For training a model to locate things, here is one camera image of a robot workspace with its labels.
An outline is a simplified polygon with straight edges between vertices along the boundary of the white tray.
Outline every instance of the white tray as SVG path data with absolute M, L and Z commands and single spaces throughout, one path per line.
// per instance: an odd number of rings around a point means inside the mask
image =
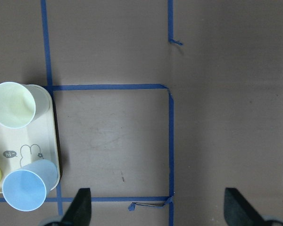
M 42 89 L 48 95 L 50 108 L 44 115 L 24 128 L 8 129 L 0 125 L 0 169 L 2 171 L 0 193 L 2 193 L 2 181 L 7 174 L 39 159 L 50 160 L 58 168 L 57 183 L 52 189 L 60 180 L 52 99 L 46 89 L 38 85 L 33 86 Z

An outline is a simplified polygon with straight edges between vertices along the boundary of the cartoon rabbit illustration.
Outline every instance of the cartoon rabbit illustration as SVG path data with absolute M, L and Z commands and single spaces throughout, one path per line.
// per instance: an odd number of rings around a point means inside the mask
M 33 144 L 31 146 L 29 145 L 23 145 L 20 148 L 20 167 L 23 167 L 37 159 L 44 159 L 43 154 L 41 152 L 41 148 L 37 144 Z

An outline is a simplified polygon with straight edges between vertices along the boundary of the loose tape end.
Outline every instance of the loose tape end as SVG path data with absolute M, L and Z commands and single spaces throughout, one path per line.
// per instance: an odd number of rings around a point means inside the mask
M 180 41 L 175 41 L 174 39 L 171 39 L 169 42 L 174 43 L 174 44 L 177 44 L 177 45 L 179 45 L 179 46 L 182 46 L 182 45 L 183 45 L 182 42 L 180 42 Z
M 173 197 L 169 197 L 163 204 L 148 204 L 148 203 L 140 203 L 140 202 L 132 202 L 128 207 L 129 211 L 134 211 L 135 206 L 146 206 L 146 207 L 154 207 L 154 208 L 163 208 L 165 205 L 173 203 Z

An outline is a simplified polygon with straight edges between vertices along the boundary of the cup rim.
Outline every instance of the cup rim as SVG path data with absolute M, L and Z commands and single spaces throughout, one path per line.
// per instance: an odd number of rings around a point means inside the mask
M 3 82 L 3 83 L 0 83 L 0 86 L 4 86 L 6 84 L 15 84 L 17 86 L 21 86 L 21 87 L 25 88 L 30 93 L 31 97 L 34 99 L 34 97 L 31 94 L 31 92 L 23 84 L 17 83 L 17 82 L 14 82 L 14 81 L 6 81 L 6 82 Z M 34 106 L 33 115 L 31 117 L 31 119 L 25 125 L 21 125 L 21 126 L 17 126 L 17 127 L 12 127 L 12 126 L 9 126 L 9 125 L 5 125 L 2 122 L 0 122 L 0 125 L 4 126 L 6 128 L 9 128 L 9 129 L 21 129 L 21 128 L 26 127 L 29 123 L 31 123 L 33 121 L 35 114 L 36 114 L 36 106 Z
M 27 209 L 27 210 L 22 210 L 22 209 L 20 209 L 20 208 L 17 208 L 17 207 L 15 207 L 13 204 L 11 204 L 11 203 L 9 202 L 9 200 L 7 200 L 6 197 L 5 197 L 5 195 L 4 195 L 4 182 L 5 182 L 5 180 L 6 180 L 11 174 L 13 174 L 13 173 L 15 173 L 15 172 L 19 172 L 19 171 L 26 171 L 26 172 L 33 173 L 35 176 L 37 176 L 37 178 L 38 178 L 38 179 L 42 182 L 42 184 L 43 184 L 43 188 L 44 188 L 44 191 L 45 191 L 45 193 L 44 193 L 44 198 L 42 199 L 40 205 L 38 205 L 38 206 L 35 207 L 35 208 L 31 208 L 31 209 Z M 16 210 L 28 212 L 28 211 L 36 210 L 36 209 L 38 209 L 40 206 L 43 205 L 43 203 L 45 202 L 46 196 L 47 196 L 47 190 L 46 190 L 46 185 L 45 185 L 44 181 L 41 179 L 41 177 L 40 177 L 39 175 L 37 175 L 36 173 L 32 172 L 31 170 L 28 170 L 28 169 L 21 169 L 21 168 L 20 168 L 20 169 L 17 169 L 17 170 L 15 170 L 15 171 L 12 171 L 12 172 L 10 172 L 9 174 L 6 175 L 6 177 L 4 178 L 4 180 L 3 180 L 3 182 L 2 182 L 2 194 L 3 194 L 3 197 L 4 197 L 4 199 L 6 200 L 6 202 L 7 202 L 11 207 L 15 208 Z

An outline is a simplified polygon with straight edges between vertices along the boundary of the scuff mark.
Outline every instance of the scuff mark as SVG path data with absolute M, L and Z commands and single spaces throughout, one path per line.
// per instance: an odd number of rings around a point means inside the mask
M 125 182 L 125 178 L 124 178 L 124 175 L 123 175 L 123 172 L 121 171 L 121 175 L 122 175 L 122 180 L 123 182 Z

